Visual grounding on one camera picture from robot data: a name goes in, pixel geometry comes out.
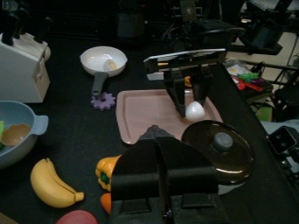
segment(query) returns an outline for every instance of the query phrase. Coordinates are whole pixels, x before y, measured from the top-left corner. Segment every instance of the pot lid handle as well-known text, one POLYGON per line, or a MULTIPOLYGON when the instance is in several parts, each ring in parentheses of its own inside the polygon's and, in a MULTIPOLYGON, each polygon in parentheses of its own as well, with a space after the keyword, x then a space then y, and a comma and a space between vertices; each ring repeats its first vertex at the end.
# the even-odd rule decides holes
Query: pot lid handle
POLYGON ((214 149, 220 153, 228 153, 232 144, 234 144, 232 138, 224 132, 218 133, 212 138, 211 145, 214 149))

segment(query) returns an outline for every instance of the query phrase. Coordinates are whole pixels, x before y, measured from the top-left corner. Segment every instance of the black pot lid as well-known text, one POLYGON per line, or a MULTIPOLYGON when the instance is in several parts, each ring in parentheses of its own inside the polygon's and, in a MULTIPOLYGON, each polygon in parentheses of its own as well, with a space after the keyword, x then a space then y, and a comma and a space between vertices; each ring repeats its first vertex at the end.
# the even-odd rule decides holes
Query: black pot lid
POLYGON ((211 120, 196 122, 183 132, 182 141, 211 161, 220 184, 246 181, 254 168, 254 151, 231 126, 211 120))

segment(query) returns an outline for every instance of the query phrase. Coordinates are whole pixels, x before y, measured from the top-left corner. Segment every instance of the pink plate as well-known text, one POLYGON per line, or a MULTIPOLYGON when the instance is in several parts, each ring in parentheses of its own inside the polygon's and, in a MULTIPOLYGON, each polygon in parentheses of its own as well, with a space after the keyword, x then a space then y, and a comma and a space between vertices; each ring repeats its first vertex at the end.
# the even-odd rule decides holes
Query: pink plate
POLYGON ((99 224, 99 223, 95 216, 89 212, 84 210, 75 210, 69 213, 65 213, 57 220, 56 224, 99 224))
MULTIPOLYGON (((192 102, 192 91, 186 91, 184 101, 186 105, 192 102)), ((203 108, 203 120, 222 122, 219 111, 208 98, 203 108)), ((135 144, 152 125, 158 125, 182 140, 183 132, 192 124, 180 117, 164 89, 120 92, 116 97, 116 121, 122 140, 127 144, 135 144)))

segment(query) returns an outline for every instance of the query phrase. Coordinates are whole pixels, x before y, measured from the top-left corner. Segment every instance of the yellow banana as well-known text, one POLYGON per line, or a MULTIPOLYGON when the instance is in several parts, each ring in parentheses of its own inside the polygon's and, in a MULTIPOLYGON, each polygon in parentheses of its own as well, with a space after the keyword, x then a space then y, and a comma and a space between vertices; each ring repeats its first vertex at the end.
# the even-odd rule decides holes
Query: yellow banana
POLYGON ((48 158, 33 166, 31 181, 37 197, 52 207, 68 207, 84 199, 84 193, 76 192, 60 179, 48 158))

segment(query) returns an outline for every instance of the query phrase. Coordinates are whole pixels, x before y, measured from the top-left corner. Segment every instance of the toy pepper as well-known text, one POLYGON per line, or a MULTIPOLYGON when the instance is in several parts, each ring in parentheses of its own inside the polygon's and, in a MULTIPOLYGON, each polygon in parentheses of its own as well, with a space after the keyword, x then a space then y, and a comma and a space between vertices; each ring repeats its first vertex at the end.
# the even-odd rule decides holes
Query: toy pepper
POLYGON ((97 168, 96 168, 97 182, 100 186, 108 191, 111 191, 112 171, 115 169, 119 158, 120 156, 104 157, 97 161, 97 168))

